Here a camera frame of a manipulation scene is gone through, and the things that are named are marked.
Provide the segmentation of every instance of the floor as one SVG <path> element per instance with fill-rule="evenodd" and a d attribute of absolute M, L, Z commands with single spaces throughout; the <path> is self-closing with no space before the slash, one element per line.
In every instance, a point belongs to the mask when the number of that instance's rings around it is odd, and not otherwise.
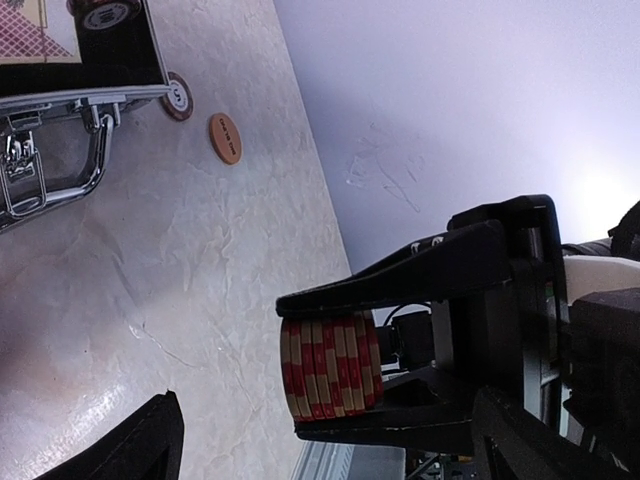
<path fill-rule="evenodd" d="M 184 124 L 124 118 L 93 196 L 0 236 L 0 478 L 32 479 L 151 396 L 177 393 L 181 478 L 289 478 L 301 442 L 282 392 L 275 299 L 348 274 L 271 0 L 156 0 Z M 206 122 L 238 124 L 215 156 Z M 48 126 L 47 168 L 86 148 Z"/>

